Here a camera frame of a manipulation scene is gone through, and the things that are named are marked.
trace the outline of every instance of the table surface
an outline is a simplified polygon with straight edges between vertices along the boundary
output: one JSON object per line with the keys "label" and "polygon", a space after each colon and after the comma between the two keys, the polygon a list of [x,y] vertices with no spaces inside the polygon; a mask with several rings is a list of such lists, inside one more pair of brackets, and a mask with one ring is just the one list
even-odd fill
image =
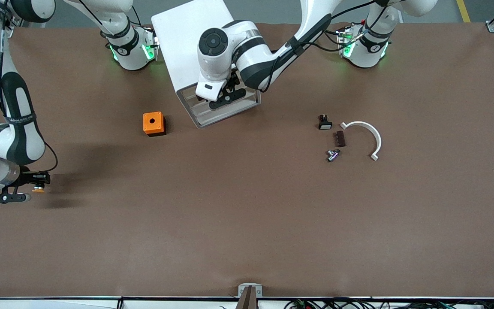
{"label": "table surface", "polygon": [[[278,47],[295,25],[260,25]],[[0,205],[0,296],[494,297],[494,35],[402,24],[359,69],[309,49],[259,107],[196,129],[165,63],[127,72],[96,29],[17,29],[60,165]],[[327,47],[331,43],[320,39]],[[162,111],[169,134],[146,137]],[[326,113],[345,131],[333,163]],[[49,167],[49,152],[34,168]]]}

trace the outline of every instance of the brown table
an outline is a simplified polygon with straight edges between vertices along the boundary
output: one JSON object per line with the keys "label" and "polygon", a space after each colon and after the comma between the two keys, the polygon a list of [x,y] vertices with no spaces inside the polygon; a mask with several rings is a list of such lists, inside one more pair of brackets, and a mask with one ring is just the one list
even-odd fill
{"label": "brown table", "polygon": [[[272,47],[294,25],[261,25]],[[327,47],[331,44],[320,39]],[[263,104],[196,129],[165,63],[126,72],[96,29],[17,29],[12,56],[60,166],[0,205],[0,296],[494,297],[494,35],[404,24],[357,69],[309,49]],[[148,138],[142,113],[170,132]],[[368,121],[329,164],[335,126]],[[50,153],[34,167],[53,164]]]}

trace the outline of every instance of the metal bolt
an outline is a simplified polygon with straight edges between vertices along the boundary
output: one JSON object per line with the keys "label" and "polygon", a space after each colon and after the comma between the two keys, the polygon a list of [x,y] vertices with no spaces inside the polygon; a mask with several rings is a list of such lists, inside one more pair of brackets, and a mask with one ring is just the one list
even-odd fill
{"label": "metal bolt", "polygon": [[327,154],[329,155],[329,157],[327,158],[327,161],[328,162],[335,161],[335,159],[339,156],[339,153],[340,153],[339,149],[327,151]]}

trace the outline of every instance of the orange box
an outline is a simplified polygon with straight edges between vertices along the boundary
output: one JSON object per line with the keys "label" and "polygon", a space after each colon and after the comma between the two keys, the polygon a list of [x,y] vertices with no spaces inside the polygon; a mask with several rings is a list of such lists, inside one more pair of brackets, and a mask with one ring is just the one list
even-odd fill
{"label": "orange box", "polygon": [[143,117],[144,132],[149,137],[167,134],[165,117],[161,112],[145,113]]}

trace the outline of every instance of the yellow tape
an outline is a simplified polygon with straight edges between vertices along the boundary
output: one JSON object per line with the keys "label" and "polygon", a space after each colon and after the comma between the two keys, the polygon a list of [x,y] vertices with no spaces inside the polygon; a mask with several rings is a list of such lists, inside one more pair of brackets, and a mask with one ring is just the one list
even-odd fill
{"label": "yellow tape", "polygon": [[464,0],[457,0],[458,10],[461,12],[462,21],[465,23],[470,23],[470,16],[468,16],[468,11],[466,10],[466,5],[464,5]]}

